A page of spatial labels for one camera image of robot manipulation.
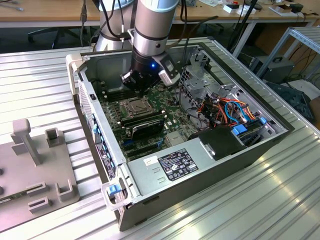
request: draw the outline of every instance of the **blue latch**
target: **blue latch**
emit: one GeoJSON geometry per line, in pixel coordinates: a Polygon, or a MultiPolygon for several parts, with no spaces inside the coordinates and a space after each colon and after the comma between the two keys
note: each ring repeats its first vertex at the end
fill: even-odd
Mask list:
{"type": "Polygon", "coordinates": [[[107,189],[109,196],[113,196],[117,193],[120,193],[122,191],[121,186],[119,184],[114,184],[109,186],[107,189]]]}
{"type": "Polygon", "coordinates": [[[93,132],[96,134],[97,133],[97,128],[98,128],[98,125],[97,124],[94,124],[93,125],[93,132]]]}
{"type": "Polygon", "coordinates": [[[235,135],[239,135],[239,134],[241,134],[243,132],[246,132],[247,129],[243,124],[240,124],[240,125],[234,126],[232,128],[232,131],[234,132],[235,135]]]}
{"type": "Polygon", "coordinates": [[[267,119],[265,119],[263,116],[260,117],[260,122],[265,125],[267,123],[267,119]]]}

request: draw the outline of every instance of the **aluminum workbench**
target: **aluminum workbench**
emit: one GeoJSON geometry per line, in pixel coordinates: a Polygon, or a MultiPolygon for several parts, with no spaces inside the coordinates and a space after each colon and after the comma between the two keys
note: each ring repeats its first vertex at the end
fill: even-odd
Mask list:
{"type": "MultiPolygon", "coordinates": [[[[12,228],[0,239],[320,239],[320,132],[221,45],[204,42],[294,127],[250,167],[137,227],[119,232],[69,89],[65,56],[89,48],[0,55],[0,143],[11,121],[28,118],[32,134],[57,127],[66,142],[80,201],[12,228]]],[[[221,70],[211,69],[226,79],[221,70]]]]}

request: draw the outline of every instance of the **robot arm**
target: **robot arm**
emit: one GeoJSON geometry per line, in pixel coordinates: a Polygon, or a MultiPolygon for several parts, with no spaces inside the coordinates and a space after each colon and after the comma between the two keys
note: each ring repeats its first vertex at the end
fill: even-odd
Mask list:
{"type": "Polygon", "coordinates": [[[131,67],[121,76],[141,95],[160,80],[175,84],[180,73],[166,52],[166,43],[179,0],[138,0],[132,41],[131,67]]]}

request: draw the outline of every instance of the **motherboard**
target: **motherboard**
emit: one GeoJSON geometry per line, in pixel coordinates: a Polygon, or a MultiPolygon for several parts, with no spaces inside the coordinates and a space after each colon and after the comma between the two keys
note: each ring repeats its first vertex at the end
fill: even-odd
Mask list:
{"type": "Polygon", "coordinates": [[[159,83],[142,98],[99,99],[128,161],[183,143],[198,131],[182,111],[176,91],[159,83]]]}

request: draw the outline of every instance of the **black cable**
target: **black cable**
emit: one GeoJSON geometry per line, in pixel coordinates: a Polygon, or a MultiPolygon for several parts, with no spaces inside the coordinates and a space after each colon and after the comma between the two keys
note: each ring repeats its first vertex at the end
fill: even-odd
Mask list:
{"type": "Polygon", "coordinates": [[[238,22],[236,23],[236,25],[235,25],[235,27],[234,27],[234,30],[233,30],[233,32],[231,33],[230,37],[229,37],[228,46],[229,46],[229,44],[230,44],[230,42],[231,42],[231,39],[232,39],[232,37],[233,37],[233,35],[234,35],[234,33],[235,33],[236,29],[237,29],[237,28],[238,28],[238,26],[239,26],[240,19],[241,19],[242,13],[243,13],[243,11],[244,11],[244,8],[245,8],[245,3],[243,2],[242,10],[241,10],[241,13],[240,13],[240,16],[239,16],[238,22]]]}
{"type": "Polygon", "coordinates": [[[189,43],[189,40],[191,38],[191,34],[203,23],[207,22],[207,21],[210,21],[210,20],[214,20],[214,19],[217,19],[218,16],[212,16],[212,17],[208,17],[200,22],[198,22],[192,29],[191,31],[189,32],[188,34],[188,37],[186,38],[185,40],[185,44],[184,44],[184,47],[183,47],[183,55],[182,55],[182,64],[184,65],[185,64],[185,58],[186,58],[186,54],[187,54],[187,46],[188,46],[188,43],[189,43]]]}
{"type": "Polygon", "coordinates": [[[82,23],[81,25],[81,30],[80,30],[80,44],[81,44],[81,47],[84,47],[84,41],[83,41],[83,33],[84,33],[84,23],[82,23]]]}
{"type": "Polygon", "coordinates": [[[300,44],[300,46],[291,54],[291,56],[289,57],[289,60],[295,55],[295,53],[302,47],[302,44],[300,44]]]}
{"type": "Polygon", "coordinates": [[[108,13],[107,13],[107,10],[106,10],[106,7],[105,7],[105,4],[103,2],[103,0],[99,0],[100,4],[101,4],[101,7],[102,7],[102,10],[103,10],[103,14],[104,14],[104,17],[105,17],[105,20],[106,20],[106,25],[108,27],[108,30],[109,32],[111,33],[112,36],[114,36],[115,38],[117,39],[120,39],[120,37],[118,35],[116,35],[111,27],[110,27],[110,23],[109,23],[109,17],[108,17],[108,13]]]}
{"type": "MultiPolygon", "coordinates": [[[[123,32],[124,26],[125,26],[125,21],[124,21],[124,14],[122,12],[122,7],[121,7],[120,0],[118,0],[118,4],[119,4],[120,13],[121,13],[121,32],[123,32]]],[[[125,44],[125,41],[122,40],[121,50],[124,49],[124,44],[125,44]]]]}
{"type": "Polygon", "coordinates": [[[231,37],[231,41],[230,41],[230,43],[228,44],[228,47],[227,47],[227,50],[228,50],[228,51],[231,50],[231,48],[232,48],[233,45],[235,44],[235,41],[237,40],[239,34],[241,34],[242,29],[245,27],[246,22],[247,22],[250,14],[251,14],[251,12],[252,12],[252,9],[254,9],[254,6],[256,5],[257,1],[258,1],[258,0],[252,0],[252,1],[251,1],[251,5],[250,5],[248,11],[246,12],[246,14],[245,14],[245,16],[244,16],[244,18],[243,18],[243,20],[242,20],[242,22],[241,22],[241,24],[240,24],[240,27],[236,27],[236,28],[235,28],[236,34],[235,34],[235,36],[231,37]]]}
{"type": "MultiPolygon", "coordinates": [[[[112,16],[114,15],[115,4],[116,4],[116,0],[113,0],[113,2],[112,2],[112,10],[111,10],[110,16],[109,16],[109,18],[108,18],[109,21],[110,21],[110,19],[112,18],[112,16]]],[[[105,27],[106,24],[107,24],[107,21],[104,21],[104,23],[102,24],[102,26],[94,32],[93,36],[90,38],[89,46],[91,46],[92,40],[100,34],[101,30],[105,27]]],[[[95,49],[96,49],[97,43],[98,43],[98,41],[96,41],[95,44],[94,44],[94,46],[93,46],[93,52],[94,52],[95,49]]]]}
{"type": "Polygon", "coordinates": [[[184,35],[185,35],[185,32],[186,32],[186,29],[187,29],[187,22],[188,22],[188,14],[187,14],[187,3],[186,3],[186,0],[181,0],[181,11],[180,11],[180,19],[182,20],[182,16],[184,14],[184,25],[183,25],[183,30],[182,30],[182,33],[181,33],[181,36],[180,38],[175,41],[174,43],[168,45],[166,47],[166,49],[169,49],[169,48],[172,48],[172,47],[175,47],[177,46],[181,40],[183,39],[184,35]]]}
{"type": "Polygon", "coordinates": [[[81,43],[81,47],[83,47],[84,46],[83,34],[84,34],[85,22],[87,21],[86,0],[83,0],[83,4],[82,4],[82,8],[81,8],[80,20],[81,20],[80,43],[81,43]]]}
{"type": "Polygon", "coordinates": [[[122,12],[122,7],[121,7],[120,0],[118,0],[118,4],[119,4],[120,13],[121,13],[121,22],[122,22],[122,25],[125,25],[124,14],[122,12]]]}
{"type": "Polygon", "coordinates": [[[311,61],[309,62],[309,64],[304,67],[304,70],[301,71],[301,74],[302,74],[305,70],[307,70],[307,68],[308,68],[309,65],[312,63],[312,61],[315,59],[316,56],[317,56],[316,54],[313,56],[313,58],[311,59],[311,61]]]}
{"type": "Polygon", "coordinates": [[[303,67],[302,70],[299,72],[299,74],[302,74],[302,72],[305,71],[304,69],[305,69],[305,67],[307,67],[307,65],[308,65],[309,58],[310,58],[310,55],[311,55],[311,51],[312,51],[312,49],[310,48],[309,56],[308,56],[308,58],[307,58],[307,60],[306,60],[306,63],[305,63],[305,65],[304,65],[304,67],[303,67]]]}
{"type": "MultiPolygon", "coordinates": [[[[298,61],[297,62],[295,62],[294,63],[294,65],[296,66],[298,63],[300,63],[302,60],[304,60],[304,59],[306,59],[306,58],[308,58],[308,57],[311,57],[311,56],[314,56],[314,55],[316,55],[317,53],[315,52],[315,53],[313,53],[313,54],[311,54],[310,56],[305,56],[304,58],[302,58],[302,59],[298,59],[298,61]]],[[[285,77],[285,79],[291,79],[291,77],[293,76],[293,75],[299,75],[299,73],[295,73],[295,74],[292,74],[292,75],[290,75],[291,74],[291,72],[293,71],[293,69],[294,68],[292,68],[291,70],[290,70],[290,72],[288,73],[288,75],[287,75],[287,77],[285,77]]]]}

